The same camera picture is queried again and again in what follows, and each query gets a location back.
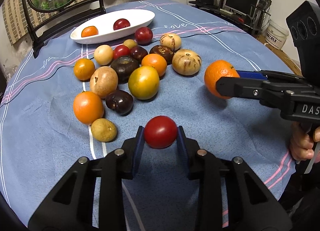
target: mandarin orange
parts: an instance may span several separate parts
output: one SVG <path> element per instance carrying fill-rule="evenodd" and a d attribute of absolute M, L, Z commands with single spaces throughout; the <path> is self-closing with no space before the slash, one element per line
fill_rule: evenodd
<path fill-rule="evenodd" d="M 95 26 L 90 26 L 90 27 L 86 27 L 82 30 L 81 37 L 85 38 L 85 37 L 95 36 L 98 34 L 99 34 L 98 29 Z"/>
<path fill-rule="evenodd" d="M 217 60 L 210 64 L 204 73 L 204 83 L 208 90 L 215 96 L 222 99 L 230 99 L 230 97 L 222 96 L 216 89 L 216 82 L 221 77 L 240 77 L 232 64 L 225 60 Z"/>

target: round orange fruit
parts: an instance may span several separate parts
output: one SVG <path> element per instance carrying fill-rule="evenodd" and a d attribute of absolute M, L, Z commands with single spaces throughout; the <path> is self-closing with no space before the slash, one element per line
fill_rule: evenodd
<path fill-rule="evenodd" d="M 94 62 L 86 58 L 76 61 L 73 68 L 73 73 L 75 74 L 76 78 L 81 81 L 89 80 L 95 71 L 96 68 L 94 66 Z"/>
<path fill-rule="evenodd" d="M 240 77 L 236 69 L 227 61 L 217 60 L 210 64 L 204 73 L 204 83 L 208 90 L 215 96 L 222 99 L 230 99 L 231 97 L 222 96 L 216 89 L 216 82 L 221 77 Z"/>
<path fill-rule="evenodd" d="M 84 30 L 82 30 L 81 37 L 85 38 L 85 37 L 95 36 L 98 34 L 99 34 L 98 29 L 95 26 L 90 26 L 90 27 L 86 27 Z"/>
<path fill-rule="evenodd" d="M 104 107 L 97 94 L 86 91 L 78 94 L 74 99 L 73 112 L 80 122 L 90 125 L 103 117 Z"/>
<path fill-rule="evenodd" d="M 153 67 L 157 70 L 159 76 L 163 76 L 167 70 L 167 61 L 159 54 L 148 54 L 142 61 L 143 67 Z"/>

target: red fruit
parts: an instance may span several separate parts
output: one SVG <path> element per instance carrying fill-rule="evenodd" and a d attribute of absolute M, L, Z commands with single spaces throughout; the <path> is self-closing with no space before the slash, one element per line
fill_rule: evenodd
<path fill-rule="evenodd" d="M 150 43 L 153 38 L 152 30 L 148 27 L 139 28 L 135 32 L 134 38 L 139 45 L 146 45 Z"/>
<path fill-rule="evenodd" d="M 113 24 L 113 30 L 118 30 L 118 29 L 121 29 L 121 28 L 127 28 L 127 27 L 130 27 L 130 22 L 125 19 L 125 18 L 121 18 L 121 19 L 118 19 L 114 24 Z"/>
<path fill-rule="evenodd" d="M 130 55 L 130 49 L 127 46 L 120 45 L 113 50 L 113 59 L 117 59 L 123 55 Z"/>
<path fill-rule="evenodd" d="M 176 123 L 167 116 L 152 118 L 144 128 L 144 139 L 154 149 L 169 147 L 176 140 L 177 135 Z"/>

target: brown fruit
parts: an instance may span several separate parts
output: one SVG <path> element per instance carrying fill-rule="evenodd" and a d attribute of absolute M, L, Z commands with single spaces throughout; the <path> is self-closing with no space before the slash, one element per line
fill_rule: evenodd
<path fill-rule="evenodd" d="M 172 63 L 172 58 L 174 55 L 174 53 L 171 51 L 169 47 L 162 45 L 157 45 L 151 48 L 150 54 L 161 55 L 167 61 L 167 65 L 170 65 Z"/>
<path fill-rule="evenodd" d="M 90 91 L 96 93 L 101 99 L 117 89 L 118 76 L 110 67 L 98 68 L 90 79 Z"/>

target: finger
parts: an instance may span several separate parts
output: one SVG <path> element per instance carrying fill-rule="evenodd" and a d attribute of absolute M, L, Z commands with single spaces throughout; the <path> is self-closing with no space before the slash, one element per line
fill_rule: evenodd
<path fill-rule="evenodd" d="M 312 159 L 314 151 L 312 149 L 304 149 L 298 146 L 294 139 L 291 139 L 292 151 L 294 152 L 295 156 L 297 156 L 301 160 Z"/>
<path fill-rule="evenodd" d="M 292 124 L 292 136 L 296 144 L 304 149 L 312 149 L 313 140 L 303 132 L 299 124 Z"/>
<path fill-rule="evenodd" d="M 316 128 L 315 132 L 313 133 L 313 140 L 314 142 L 320 141 L 320 127 Z"/>
<path fill-rule="evenodd" d="M 289 150 L 290 150 L 291 156 L 292 156 L 295 160 L 297 160 L 297 161 L 303 160 L 303 159 L 300 159 L 300 158 L 297 156 L 297 154 L 294 152 L 294 150 L 293 150 L 293 148 L 292 148 L 292 145 L 289 146 Z"/>

